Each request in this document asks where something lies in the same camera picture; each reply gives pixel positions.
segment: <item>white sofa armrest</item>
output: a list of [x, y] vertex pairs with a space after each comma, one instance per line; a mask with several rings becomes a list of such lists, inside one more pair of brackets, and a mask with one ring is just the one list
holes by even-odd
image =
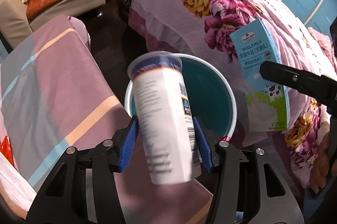
[[21, 0], [0, 0], [0, 31], [14, 49], [32, 33]]

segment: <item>metal screw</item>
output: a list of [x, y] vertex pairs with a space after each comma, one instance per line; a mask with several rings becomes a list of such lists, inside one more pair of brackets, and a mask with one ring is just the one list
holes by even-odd
[[259, 154], [259, 155], [264, 155], [264, 154], [265, 154], [265, 151], [264, 151], [263, 149], [261, 149], [261, 148], [257, 148], [257, 149], [255, 150], [255, 152], [256, 152], [257, 154]]
[[227, 148], [229, 146], [229, 143], [225, 140], [222, 140], [222, 141], [219, 142], [219, 145], [221, 147]]
[[112, 140], [108, 139], [108, 140], [106, 140], [106, 141], [103, 142], [103, 145], [105, 147], [110, 147], [110, 146], [113, 145], [113, 142], [112, 142]]
[[72, 154], [72, 153], [75, 153], [75, 148], [74, 147], [69, 147], [67, 149], [67, 154]]

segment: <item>cow illustration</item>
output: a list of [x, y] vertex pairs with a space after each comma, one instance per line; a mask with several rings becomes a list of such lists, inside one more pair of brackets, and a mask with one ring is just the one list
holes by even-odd
[[276, 97], [282, 97], [281, 87], [279, 84], [273, 84], [271, 86], [266, 85], [262, 92], [269, 96], [270, 101], [274, 101]]

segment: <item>bucket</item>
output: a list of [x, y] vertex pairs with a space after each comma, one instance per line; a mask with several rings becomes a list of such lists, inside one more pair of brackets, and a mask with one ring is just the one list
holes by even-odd
[[[206, 128], [230, 140], [237, 109], [230, 85], [208, 62], [188, 54], [176, 53], [182, 61], [182, 73], [193, 116], [200, 116]], [[126, 90], [124, 108], [129, 116], [137, 115], [132, 94], [132, 81]]]

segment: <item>bed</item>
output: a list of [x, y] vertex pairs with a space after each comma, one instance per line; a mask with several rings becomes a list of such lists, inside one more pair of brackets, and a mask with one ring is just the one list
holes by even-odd
[[[237, 147], [265, 141], [272, 133], [249, 131], [243, 78], [230, 33], [259, 18], [273, 36], [283, 64], [336, 77], [336, 70], [319, 44], [280, 0], [118, 1], [120, 16], [146, 39], [149, 51], [195, 55], [225, 76], [237, 102], [238, 121], [231, 139]], [[329, 115], [326, 108], [312, 98], [293, 89], [288, 89], [288, 95], [289, 131], [283, 132], [281, 141], [283, 151], [285, 149], [290, 157], [281, 156], [283, 152], [279, 152], [275, 141], [268, 145], [282, 158], [284, 175], [296, 180], [297, 188], [303, 188], [317, 155], [317, 136], [325, 133], [321, 125], [329, 124]]]

